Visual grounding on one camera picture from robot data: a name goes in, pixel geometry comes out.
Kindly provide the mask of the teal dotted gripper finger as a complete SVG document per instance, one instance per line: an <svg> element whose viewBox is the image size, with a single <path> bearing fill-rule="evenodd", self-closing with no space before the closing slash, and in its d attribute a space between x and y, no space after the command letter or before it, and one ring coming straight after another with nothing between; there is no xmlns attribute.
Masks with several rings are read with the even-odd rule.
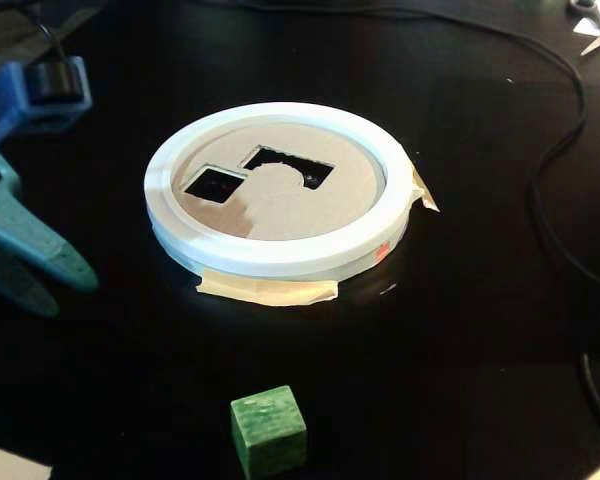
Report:
<svg viewBox="0 0 600 480"><path fill-rule="evenodd" d="M0 247L76 290L99 286L86 259L20 202L0 202Z"/></svg>

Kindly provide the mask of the teal smooth gripper finger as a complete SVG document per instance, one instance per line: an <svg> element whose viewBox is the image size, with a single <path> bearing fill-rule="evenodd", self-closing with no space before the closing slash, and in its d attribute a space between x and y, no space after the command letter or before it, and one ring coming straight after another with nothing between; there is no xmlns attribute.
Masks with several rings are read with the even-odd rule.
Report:
<svg viewBox="0 0 600 480"><path fill-rule="evenodd" d="M59 307L54 297L19 259L0 246L0 295L16 306L41 317L53 317Z"/></svg>

